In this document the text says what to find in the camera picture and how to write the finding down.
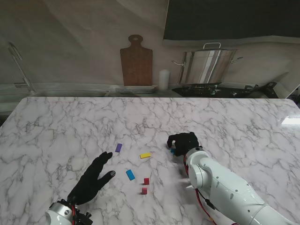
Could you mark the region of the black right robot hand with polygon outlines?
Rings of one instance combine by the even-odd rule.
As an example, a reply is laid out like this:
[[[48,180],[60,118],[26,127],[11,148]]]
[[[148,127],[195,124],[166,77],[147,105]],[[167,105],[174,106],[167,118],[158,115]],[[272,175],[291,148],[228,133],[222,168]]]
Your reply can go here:
[[[194,132],[170,135],[167,140],[168,148],[174,144],[174,155],[179,157],[187,154],[191,149],[199,147],[198,139]]]

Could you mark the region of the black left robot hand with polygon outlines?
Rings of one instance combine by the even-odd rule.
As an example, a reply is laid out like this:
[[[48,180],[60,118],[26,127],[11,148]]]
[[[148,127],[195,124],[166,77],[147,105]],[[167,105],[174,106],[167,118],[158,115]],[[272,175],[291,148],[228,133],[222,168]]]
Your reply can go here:
[[[82,205],[91,201],[98,194],[99,190],[115,176],[115,171],[109,171],[102,178],[99,178],[104,165],[112,156],[112,152],[105,151],[93,160],[67,196],[68,203]]]

